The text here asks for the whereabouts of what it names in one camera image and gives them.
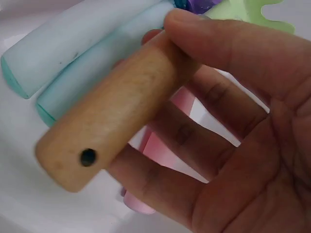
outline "pink object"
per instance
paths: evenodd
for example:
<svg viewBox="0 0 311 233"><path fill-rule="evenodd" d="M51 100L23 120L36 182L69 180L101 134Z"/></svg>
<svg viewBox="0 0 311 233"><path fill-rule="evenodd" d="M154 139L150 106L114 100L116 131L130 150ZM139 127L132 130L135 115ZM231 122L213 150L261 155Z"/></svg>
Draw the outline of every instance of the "pink object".
<svg viewBox="0 0 311 233"><path fill-rule="evenodd" d="M195 97L183 87L172 97L172 102L189 116L194 99ZM139 151L162 166L172 168L176 161L176 155L150 130L147 130ZM123 201L127 207L136 212L146 215L151 215L156 212L153 208L138 200L129 192L125 193Z"/></svg>

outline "white surface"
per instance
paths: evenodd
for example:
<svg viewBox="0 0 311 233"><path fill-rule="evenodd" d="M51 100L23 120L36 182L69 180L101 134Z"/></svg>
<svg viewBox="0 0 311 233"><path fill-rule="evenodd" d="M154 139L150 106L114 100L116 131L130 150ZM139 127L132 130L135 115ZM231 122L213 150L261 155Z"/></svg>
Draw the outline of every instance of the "white surface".
<svg viewBox="0 0 311 233"><path fill-rule="evenodd" d="M0 0L0 54L52 15L79 0ZM310 0L286 0L265 8L273 19L294 23L311 39ZM0 232L4 233L187 233L160 214L143 216L122 202L121 186L104 171L78 194L65 192L37 164L33 146L47 127L34 100L14 94L0 77ZM196 102L192 117L234 138ZM196 174L180 164L180 169Z"/></svg>

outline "finger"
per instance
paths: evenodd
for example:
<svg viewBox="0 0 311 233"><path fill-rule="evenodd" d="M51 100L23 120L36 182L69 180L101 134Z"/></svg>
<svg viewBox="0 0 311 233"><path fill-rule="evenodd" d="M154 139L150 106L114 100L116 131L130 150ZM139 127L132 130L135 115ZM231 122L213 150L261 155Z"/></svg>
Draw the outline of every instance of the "finger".
<svg viewBox="0 0 311 233"><path fill-rule="evenodd" d="M236 149L217 178L201 192L193 211L194 231L240 232L231 229L231 225L239 221L241 213L255 206L260 212L262 205L258 200L262 200L261 194L264 195L269 184L276 182L281 167L270 120L260 123Z"/></svg>
<svg viewBox="0 0 311 233"><path fill-rule="evenodd" d="M203 20L182 10L170 12L164 25L194 59L280 100L310 76L311 43L302 38L240 21Z"/></svg>
<svg viewBox="0 0 311 233"><path fill-rule="evenodd" d="M202 182L160 166L129 145L111 163L108 172L142 202L191 228Z"/></svg>
<svg viewBox="0 0 311 233"><path fill-rule="evenodd" d="M150 127L172 152L207 180L218 174L235 149L170 102L161 108Z"/></svg>
<svg viewBox="0 0 311 233"><path fill-rule="evenodd" d="M202 66L188 87L238 139L245 138L267 117L262 107L213 68Z"/></svg>
<svg viewBox="0 0 311 233"><path fill-rule="evenodd" d="M142 38L141 40L141 44L144 45L146 44L149 40L151 40L152 38L154 38L156 35L158 35L162 30L160 29L153 29L148 31L145 36Z"/></svg>

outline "wood grain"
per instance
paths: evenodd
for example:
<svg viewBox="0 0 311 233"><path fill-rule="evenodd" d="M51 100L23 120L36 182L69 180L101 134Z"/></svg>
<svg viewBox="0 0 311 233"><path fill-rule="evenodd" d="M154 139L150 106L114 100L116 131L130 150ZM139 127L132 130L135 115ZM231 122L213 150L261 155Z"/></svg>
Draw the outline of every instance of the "wood grain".
<svg viewBox="0 0 311 233"><path fill-rule="evenodd" d="M40 139L35 148L38 161L66 190L81 190L199 67L164 32L159 34ZM88 167L80 161L85 149L97 155Z"/></svg>

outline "palm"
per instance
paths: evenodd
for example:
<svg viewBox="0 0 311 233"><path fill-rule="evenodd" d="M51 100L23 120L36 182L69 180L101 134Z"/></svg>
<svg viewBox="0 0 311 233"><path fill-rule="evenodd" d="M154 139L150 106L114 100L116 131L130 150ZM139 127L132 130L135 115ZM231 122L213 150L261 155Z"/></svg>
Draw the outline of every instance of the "palm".
<svg viewBox="0 0 311 233"><path fill-rule="evenodd" d="M241 145L236 148L168 103L151 123L153 130L210 182L159 166L130 146L109 172L194 233L309 232L311 42L180 10L167 16L165 29L185 53L207 65L187 88ZM210 67L234 75L270 113Z"/></svg>
<svg viewBox="0 0 311 233"><path fill-rule="evenodd" d="M223 225L221 231L224 233L307 233L310 232L310 206L311 186L310 178L306 169L305 158L299 153L296 145L296 138L292 132L292 126L279 124L286 122L285 114L274 114L267 117L253 132L246 137L241 147L247 148L248 140L258 140L258 152L249 151L246 156L252 156L254 164L246 164L246 167L239 166L237 175L240 179L232 178L232 182L238 189L244 188L243 195L239 199L231 199L230 193L226 193L229 201L224 202L218 208L227 209L230 213L228 222ZM245 151L237 149L226 166L234 166L232 163L243 164ZM202 233L216 232L212 228L212 219L202 219L206 211L204 204L207 196L202 196L198 202L197 213L193 221L198 226L197 231Z"/></svg>

